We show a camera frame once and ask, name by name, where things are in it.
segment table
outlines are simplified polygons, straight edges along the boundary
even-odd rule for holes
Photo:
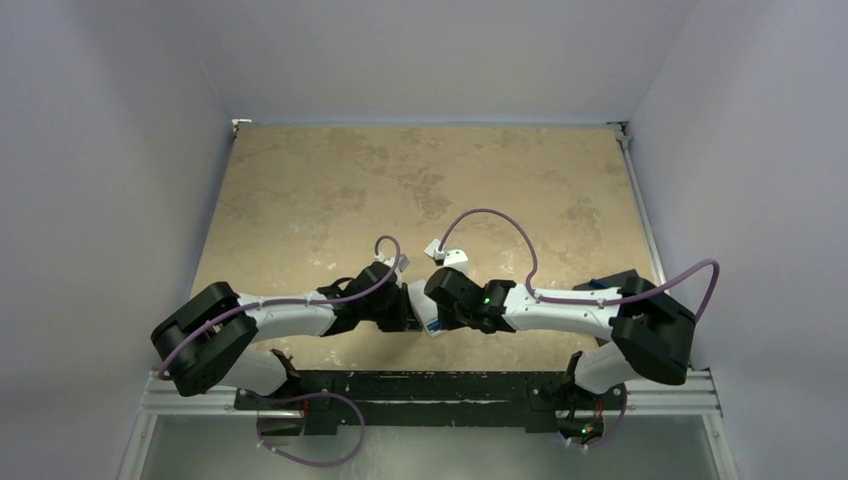
[[[355,276],[389,233],[428,278],[423,254],[460,213],[499,209],[533,240],[534,285],[570,288],[652,264],[621,150],[611,129],[308,128],[244,126],[224,178],[193,290],[228,281],[236,291],[292,295]],[[449,247],[468,253],[470,276],[521,281],[530,270],[514,228],[468,217]],[[391,254],[391,245],[384,247]],[[381,333],[371,322],[328,338],[259,342],[301,369],[564,370],[594,339],[552,331],[484,335],[462,329]]]

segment stained surface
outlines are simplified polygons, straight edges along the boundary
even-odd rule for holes
[[[235,142],[194,291],[226,280],[256,295],[305,293],[355,276],[384,233],[412,261],[404,280],[426,279],[434,266],[424,247],[475,207],[502,210],[527,230],[537,287],[570,288],[630,268],[652,278],[610,130],[248,127]],[[532,265],[521,236],[489,215],[468,217],[448,246],[466,251],[479,284],[522,281]],[[299,368],[562,370],[574,351],[595,345],[552,331],[385,334],[366,322],[257,348],[280,348]]]

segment gray wall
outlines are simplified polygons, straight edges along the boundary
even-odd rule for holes
[[[748,479],[848,478],[846,23],[844,0],[701,0],[633,117],[666,270],[722,262],[698,363]]]
[[[110,478],[229,120],[170,2],[0,1],[0,469]]]
[[[695,0],[178,0],[228,113],[624,120]]]

